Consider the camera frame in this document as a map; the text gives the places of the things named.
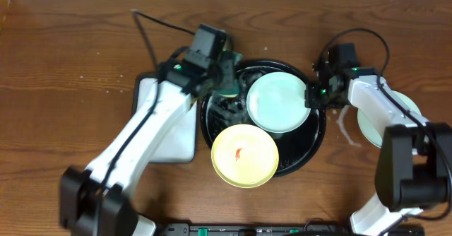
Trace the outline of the green plate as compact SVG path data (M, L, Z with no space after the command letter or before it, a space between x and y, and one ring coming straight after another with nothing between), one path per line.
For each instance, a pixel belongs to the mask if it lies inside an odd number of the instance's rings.
M301 126L311 110L305 106L306 83L286 72L268 73L258 78L246 96L251 120L272 133L286 133Z
M409 116L426 122L422 119L422 115L416 104L403 95L400 96L397 91L384 88L385 94L378 94L376 90L358 90L356 92L358 98L368 98L368 104L365 102L356 103L358 107L357 119L361 132L375 146L381 147L385 130L394 124L402 124L406 126L416 126L410 118L404 113L408 112Z

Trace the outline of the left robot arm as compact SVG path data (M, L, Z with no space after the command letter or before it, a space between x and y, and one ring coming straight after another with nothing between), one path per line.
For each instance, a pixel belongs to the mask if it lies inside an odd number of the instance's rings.
M159 64L155 85L108 147L79 171L68 167L59 187L59 224L73 235L154 235L157 225L131 204L139 179L171 129L199 97L234 90L242 56L206 56L182 47Z

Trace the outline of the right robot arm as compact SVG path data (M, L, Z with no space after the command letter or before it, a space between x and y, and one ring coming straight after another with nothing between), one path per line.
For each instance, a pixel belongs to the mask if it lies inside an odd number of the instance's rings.
M435 216L451 212L451 127L413 112L373 68L317 71L306 105L326 109L350 105L361 111L382 137L376 193L350 216L356 235L387 235L408 218L425 220L427 208L446 203Z

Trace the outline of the green yellow sponge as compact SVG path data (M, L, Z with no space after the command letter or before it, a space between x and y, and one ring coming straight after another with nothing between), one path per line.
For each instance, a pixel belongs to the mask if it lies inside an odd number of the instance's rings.
M230 50L220 54L219 70L220 80L215 87L215 92L226 98L234 98L239 94L237 81L237 65L242 60L242 55Z

